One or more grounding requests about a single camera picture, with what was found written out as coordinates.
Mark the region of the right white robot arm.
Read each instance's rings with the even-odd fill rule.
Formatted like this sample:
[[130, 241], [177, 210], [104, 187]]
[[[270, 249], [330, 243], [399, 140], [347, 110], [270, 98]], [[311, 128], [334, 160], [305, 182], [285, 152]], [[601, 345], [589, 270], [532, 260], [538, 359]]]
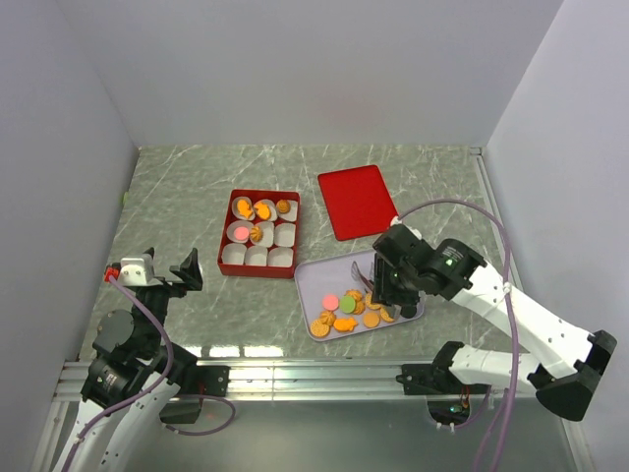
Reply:
[[555, 315], [508, 283], [479, 253], [456, 239], [432, 247], [402, 222], [373, 243], [372, 297], [404, 319], [421, 298], [437, 296], [497, 327], [519, 352], [483, 350], [448, 341], [423, 374], [398, 381], [421, 394], [486, 385], [533, 394], [548, 411], [580, 422], [617, 346], [605, 330], [588, 331]]

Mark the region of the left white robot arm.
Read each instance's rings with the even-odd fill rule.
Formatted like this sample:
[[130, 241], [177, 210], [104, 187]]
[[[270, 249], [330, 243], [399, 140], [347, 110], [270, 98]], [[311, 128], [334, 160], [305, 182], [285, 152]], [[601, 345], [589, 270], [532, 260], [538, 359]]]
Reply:
[[187, 436], [205, 401], [229, 409], [218, 433], [236, 417], [226, 397], [229, 367], [202, 366], [168, 336], [164, 322], [172, 299], [203, 287], [199, 254], [191, 250], [167, 277], [153, 267], [154, 250], [106, 267], [103, 278], [127, 297], [129, 310], [99, 321], [95, 352], [81, 388], [72, 431], [54, 466], [57, 471], [122, 471], [153, 427]]

